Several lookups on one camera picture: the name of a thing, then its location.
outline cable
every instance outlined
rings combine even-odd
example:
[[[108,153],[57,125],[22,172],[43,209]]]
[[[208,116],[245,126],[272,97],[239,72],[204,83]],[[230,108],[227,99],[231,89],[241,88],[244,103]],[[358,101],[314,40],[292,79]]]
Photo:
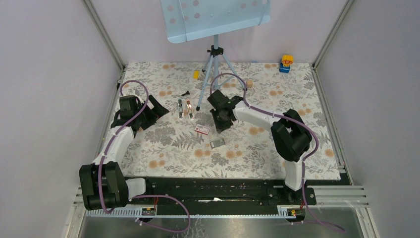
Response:
[[[245,83],[245,81],[241,78],[241,77],[239,77],[238,75],[236,75],[236,74],[233,74],[233,73],[221,73],[221,74],[219,74],[219,75],[217,75],[216,77],[214,77],[213,78],[213,80],[211,81],[211,84],[210,84],[210,94],[212,94],[213,93],[213,91],[212,91],[212,88],[213,88],[213,84],[214,84],[214,81],[217,79],[217,78],[219,78],[219,77],[221,77],[221,76],[223,76],[223,75],[231,75],[231,76],[234,76],[234,77],[236,77],[237,79],[238,79],[238,81],[240,81],[240,82],[242,82],[243,83],[243,85],[244,85],[244,96],[243,96],[243,98],[244,98],[244,103],[245,103],[245,105],[247,105],[248,107],[250,107],[251,109],[254,109],[254,110],[256,110],[257,112],[260,112],[260,113],[264,113],[264,114],[267,114],[267,115],[269,115],[269,116],[275,116],[275,117],[278,117],[278,118],[282,118],[282,119],[286,119],[286,120],[289,120],[289,121],[291,121],[291,122],[294,122],[294,123],[296,123],[296,124],[298,124],[298,125],[300,125],[301,127],[303,127],[304,129],[306,129],[307,131],[309,131],[309,133],[312,135],[312,137],[314,138],[314,140],[315,140],[315,148],[314,148],[314,150],[313,151],[311,151],[310,153],[308,153],[303,159],[302,159],[302,163],[303,163],[303,166],[302,166],[302,197],[303,197],[303,202],[305,203],[305,207],[306,207],[306,209],[307,209],[307,211],[309,211],[309,213],[314,217],[314,219],[318,222],[318,223],[320,223],[321,225],[323,225],[323,226],[325,226],[326,228],[328,228],[328,229],[330,229],[330,230],[333,230],[333,231],[335,231],[335,232],[338,232],[338,233],[345,233],[346,232],[346,230],[344,229],[344,228],[342,228],[341,226],[339,226],[339,225],[337,225],[337,224],[334,224],[334,223],[329,223],[329,222],[324,222],[324,221],[321,221],[320,219],[318,219],[313,213],[312,213],[312,210],[309,208],[309,206],[308,206],[308,203],[307,203],[307,201],[306,201],[306,198],[305,198],[305,189],[304,189],[304,184],[305,184],[305,160],[309,157],[309,156],[311,156],[311,155],[313,155],[317,150],[318,150],[318,147],[319,147],[319,140],[318,140],[318,137],[316,136],[316,134],[315,134],[315,132],[313,132],[308,126],[306,126],[305,124],[303,124],[303,123],[301,123],[300,121],[298,121],[298,120],[295,120],[295,119],[292,119],[292,118],[289,118],[289,117],[286,117],[286,116],[284,116],[284,115],[279,115],[279,114],[274,114],[274,113],[271,113],[271,112],[268,112],[268,111],[265,111],[265,110],[263,110],[263,109],[260,109],[260,108],[256,108],[256,107],[254,107],[254,106],[251,106],[248,102],[247,102],[247,99],[246,99],[246,93],[247,93],[247,84]]]
[[[106,214],[110,214],[114,209],[113,208],[111,208],[110,210],[107,210],[106,209],[106,206],[105,206],[105,201],[104,201],[104,193],[103,193],[103,191],[102,191],[102,165],[104,164],[104,160],[105,160],[105,157],[106,157],[106,155],[108,154],[108,150],[109,150],[109,148],[111,147],[111,144],[112,144],[112,142],[115,140],[115,138],[117,137],[117,135],[124,129],[124,127],[126,127],[130,122],[132,122],[136,117],[138,117],[141,113],[142,113],[142,111],[144,110],[144,108],[146,108],[146,106],[147,106],[147,102],[149,102],[149,92],[148,92],[148,90],[147,90],[147,88],[146,88],[146,86],[143,84],[143,83],[141,83],[141,82],[139,82],[139,81],[135,81],[135,80],[128,80],[128,81],[125,81],[123,84],[121,84],[120,85],[120,94],[121,94],[121,96],[124,96],[123,95],[123,93],[122,93],[122,88],[123,88],[123,86],[125,85],[125,84],[127,84],[127,83],[138,83],[138,84],[140,84],[143,88],[144,88],[144,90],[145,90],[145,92],[146,92],[146,100],[145,100],[145,102],[144,102],[144,104],[143,104],[143,107],[140,109],[140,111],[137,113],[137,114],[135,114],[132,118],[130,118],[130,120],[128,120],[126,123],[124,123],[117,131],[116,131],[116,133],[115,133],[115,135],[113,135],[112,137],[111,137],[111,139],[109,140],[109,142],[108,142],[108,144],[106,145],[106,148],[105,148],[105,151],[104,151],[104,155],[102,156],[102,158],[101,158],[101,161],[99,162],[99,168],[98,168],[98,189],[99,189],[99,199],[100,199],[100,201],[101,201],[101,206],[102,206],[102,209],[103,209],[103,211],[106,213]],[[143,222],[140,222],[140,225],[141,224],[146,224],[146,225],[148,225],[148,226],[151,226],[151,227],[154,227],[154,228],[158,228],[158,229],[161,229],[161,230],[164,230],[164,231],[167,231],[167,232],[173,232],[173,233],[182,233],[182,232],[184,232],[184,231],[186,231],[186,230],[188,230],[190,227],[191,227],[191,217],[190,217],[190,213],[188,212],[188,210],[187,210],[187,208],[184,206],[184,204],[182,204],[182,202],[180,202],[180,201],[178,201],[176,198],[174,198],[174,197],[171,197],[171,196],[167,196],[167,195],[137,195],[137,196],[134,196],[133,198],[146,198],[146,197],[154,197],[154,198],[159,198],[159,197],[164,197],[164,198],[169,198],[169,199],[172,199],[172,200],[174,200],[175,202],[177,202],[179,205],[181,205],[181,207],[185,210],[185,212],[187,213],[187,217],[188,217],[188,225],[187,225],[187,228],[185,228],[185,229],[183,229],[183,230],[180,230],[180,231],[177,231],[177,230],[171,230],[171,229],[167,229],[167,228],[163,228],[163,227],[159,227],[159,226],[156,226],[156,225],[153,225],[153,224],[148,224],[148,223],[143,223]]]
[[[149,223],[141,223],[140,222],[140,224],[145,224],[145,225],[147,225],[149,227],[158,228],[160,230],[164,230],[164,231],[172,232],[172,233],[183,233],[183,232],[187,231],[191,227],[191,216],[190,216],[190,213],[188,212],[188,210],[185,207],[185,205],[182,204],[182,202],[180,202],[178,199],[176,199],[174,197],[171,197],[171,196],[167,196],[167,195],[137,195],[137,196],[134,196],[133,199],[134,198],[147,198],[147,197],[163,197],[163,198],[169,198],[169,199],[174,200],[175,202],[177,202],[184,209],[185,213],[187,213],[188,225],[187,225],[187,227],[185,229],[178,231],[178,230],[171,230],[171,229],[168,229],[168,228],[156,226],[156,225],[149,224]]]

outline flower pattern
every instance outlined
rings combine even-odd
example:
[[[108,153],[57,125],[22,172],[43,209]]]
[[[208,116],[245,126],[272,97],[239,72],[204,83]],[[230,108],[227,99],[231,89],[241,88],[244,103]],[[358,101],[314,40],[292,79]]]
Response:
[[[238,75],[252,80],[247,99],[253,106],[279,113],[290,108],[299,112],[302,120],[319,138],[319,150],[306,162],[308,179],[339,179],[336,159],[332,150],[325,116],[308,63],[294,63],[289,74],[278,71],[276,63],[232,63]],[[139,130],[128,146],[121,163],[126,176],[205,177],[205,178],[259,178],[284,179],[284,160],[275,150],[271,133],[247,122],[235,121],[233,126],[218,134],[210,114],[211,105],[206,101],[209,87],[204,94],[195,119],[178,119],[177,99],[187,90],[193,109],[197,106],[204,74],[193,78],[195,70],[203,63],[132,62],[128,65],[124,81],[138,80],[146,85],[169,113],[146,131]],[[230,72],[221,63],[219,72]],[[231,79],[221,91],[229,98],[242,95],[240,84]],[[137,95],[144,99],[143,88],[136,83],[122,88],[124,95]],[[208,135],[194,131],[197,124],[211,128]],[[223,138],[226,145],[211,149],[209,143]]]

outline blue panel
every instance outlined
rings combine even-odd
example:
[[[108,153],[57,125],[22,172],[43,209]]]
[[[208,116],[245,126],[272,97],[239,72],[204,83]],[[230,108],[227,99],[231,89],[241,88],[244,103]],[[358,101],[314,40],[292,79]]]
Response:
[[[172,43],[191,41],[270,21],[269,0],[160,0]]]

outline reflective floor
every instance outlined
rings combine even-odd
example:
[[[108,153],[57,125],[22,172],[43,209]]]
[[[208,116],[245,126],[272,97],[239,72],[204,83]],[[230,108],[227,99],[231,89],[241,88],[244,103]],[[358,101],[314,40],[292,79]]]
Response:
[[[351,208],[313,209],[323,221],[333,222],[346,229],[345,234],[335,233],[319,224],[287,225],[278,219],[192,219],[191,229],[174,234],[147,226],[139,226],[131,218],[85,217],[81,238],[362,238],[356,213]],[[307,215],[305,220],[313,220]],[[186,219],[158,219],[150,223],[181,230]]]

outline gray wall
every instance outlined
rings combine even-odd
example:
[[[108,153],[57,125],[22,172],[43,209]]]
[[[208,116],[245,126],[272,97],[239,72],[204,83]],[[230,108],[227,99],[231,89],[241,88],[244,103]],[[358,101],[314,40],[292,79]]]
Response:
[[[0,237],[60,237],[118,69],[80,0],[0,1]]]
[[[190,5],[192,1],[182,0]],[[170,43],[159,0],[92,2],[126,62],[206,61],[213,38]],[[269,23],[221,34],[220,46],[232,62],[279,62],[284,54],[294,55],[296,62],[312,62],[345,2],[272,0]]]
[[[319,68],[383,238],[418,237],[420,1],[358,0]]]

